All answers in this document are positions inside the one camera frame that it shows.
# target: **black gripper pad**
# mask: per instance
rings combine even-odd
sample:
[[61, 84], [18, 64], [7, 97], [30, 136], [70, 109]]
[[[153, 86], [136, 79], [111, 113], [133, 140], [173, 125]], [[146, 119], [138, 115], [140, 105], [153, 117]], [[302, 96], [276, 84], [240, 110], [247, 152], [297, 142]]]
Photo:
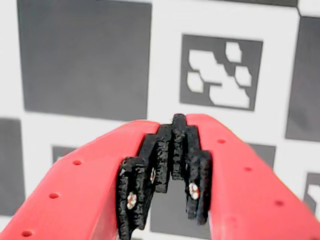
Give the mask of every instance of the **black gripper pad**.
[[[161, 125], [156, 134], [147, 134], [138, 156], [127, 157], [119, 169], [116, 211], [121, 240], [130, 240], [135, 229], [145, 228], [154, 192], [167, 192], [170, 175], [185, 182], [187, 217], [205, 224], [211, 200], [212, 156], [201, 150], [198, 129], [188, 126], [183, 114], [175, 114], [172, 124]], [[191, 197], [190, 183], [198, 187], [197, 199]], [[136, 204], [128, 209], [131, 192], [137, 196]]]

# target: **red plastic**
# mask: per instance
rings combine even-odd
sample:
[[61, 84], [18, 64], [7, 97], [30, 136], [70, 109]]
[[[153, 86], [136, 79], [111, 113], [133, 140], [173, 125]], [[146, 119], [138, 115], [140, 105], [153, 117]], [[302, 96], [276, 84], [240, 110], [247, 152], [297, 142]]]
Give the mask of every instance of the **red plastic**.
[[58, 160], [0, 240], [115, 240], [118, 168], [158, 128], [156, 122], [130, 122]]
[[[213, 156], [212, 240], [320, 240], [311, 211], [247, 144], [210, 116], [186, 118]], [[0, 240], [115, 240], [118, 168], [158, 128], [130, 122], [57, 161]]]
[[311, 211], [249, 145], [210, 116], [186, 118], [213, 156], [212, 240], [320, 240]]

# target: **mounting hole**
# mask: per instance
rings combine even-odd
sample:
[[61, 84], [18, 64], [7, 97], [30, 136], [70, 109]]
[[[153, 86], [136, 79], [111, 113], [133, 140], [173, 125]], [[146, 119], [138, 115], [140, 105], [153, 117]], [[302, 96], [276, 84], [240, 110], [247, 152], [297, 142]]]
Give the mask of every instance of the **mounting hole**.
[[56, 199], [58, 197], [60, 197], [60, 194], [57, 192], [52, 192], [49, 194], [49, 198], [51, 198], [51, 199]]
[[283, 201], [281, 201], [281, 200], [276, 200], [276, 201], [274, 202], [274, 204], [275, 204], [277, 207], [282, 207], [283, 205], [285, 205], [285, 203], [284, 203]]
[[24, 230], [24, 231], [21, 233], [21, 235], [22, 235], [23, 237], [30, 237], [32, 234], [33, 234], [32, 231], [29, 231], [29, 230]]
[[217, 142], [218, 142], [219, 144], [224, 144], [224, 143], [226, 142], [226, 140], [224, 140], [224, 139], [218, 139]]
[[80, 161], [80, 160], [74, 160], [72, 163], [73, 163], [74, 165], [81, 165], [81, 164], [83, 164], [84, 162], [83, 162], [83, 161]]

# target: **red robotic gripper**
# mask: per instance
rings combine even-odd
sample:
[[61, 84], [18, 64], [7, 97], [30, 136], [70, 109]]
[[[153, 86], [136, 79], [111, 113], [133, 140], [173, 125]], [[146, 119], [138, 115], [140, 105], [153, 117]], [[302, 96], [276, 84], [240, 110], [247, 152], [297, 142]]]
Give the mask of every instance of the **red robotic gripper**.
[[[320, 240], [312, 212], [246, 143], [208, 115], [188, 114], [186, 121], [212, 155], [212, 240]], [[119, 167], [159, 127], [129, 122], [58, 160], [0, 240], [115, 240]]]

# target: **checkerboard pattern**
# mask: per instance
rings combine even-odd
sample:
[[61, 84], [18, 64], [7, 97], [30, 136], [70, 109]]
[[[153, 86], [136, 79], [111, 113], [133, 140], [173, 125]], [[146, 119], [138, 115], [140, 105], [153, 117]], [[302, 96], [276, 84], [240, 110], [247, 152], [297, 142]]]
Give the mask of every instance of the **checkerboard pattern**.
[[[60, 157], [175, 113], [225, 124], [320, 218], [319, 0], [4, 0], [0, 32], [0, 231]], [[182, 185], [135, 240], [210, 239]]]

